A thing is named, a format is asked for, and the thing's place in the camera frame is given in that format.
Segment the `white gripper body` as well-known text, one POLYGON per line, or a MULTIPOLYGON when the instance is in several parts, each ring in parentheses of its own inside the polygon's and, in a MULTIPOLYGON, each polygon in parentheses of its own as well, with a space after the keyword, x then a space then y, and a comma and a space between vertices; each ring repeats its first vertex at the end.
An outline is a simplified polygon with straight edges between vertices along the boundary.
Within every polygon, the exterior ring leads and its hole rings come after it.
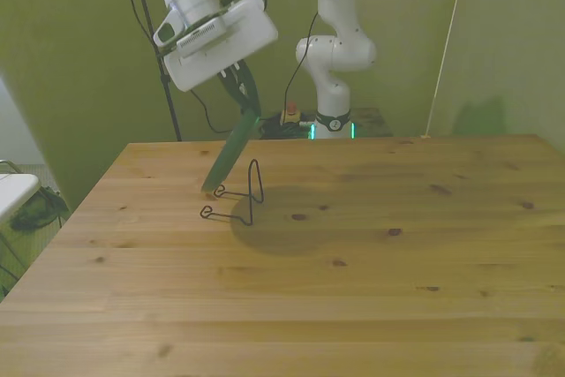
POLYGON ((187 92, 277 37, 264 0, 238 0, 175 41, 164 63, 177 88, 187 92))

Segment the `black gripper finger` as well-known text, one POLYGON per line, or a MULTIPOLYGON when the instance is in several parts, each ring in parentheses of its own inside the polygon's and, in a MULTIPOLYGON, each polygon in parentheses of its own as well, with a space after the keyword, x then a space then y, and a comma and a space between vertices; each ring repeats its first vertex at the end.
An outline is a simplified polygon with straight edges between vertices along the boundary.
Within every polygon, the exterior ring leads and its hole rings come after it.
POLYGON ((221 81, 222 86, 228 95, 237 103, 241 111, 246 111, 248 108, 248 99, 241 91, 238 84, 237 75, 232 71, 232 68, 224 69, 217 74, 218 79, 221 81))
POLYGON ((253 111, 257 118, 261 118, 259 90, 251 69, 245 60, 240 60, 237 64, 239 66, 239 69, 237 70, 238 80, 240 85, 245 89, 245 97, 247 99, 248 107, 253 111))

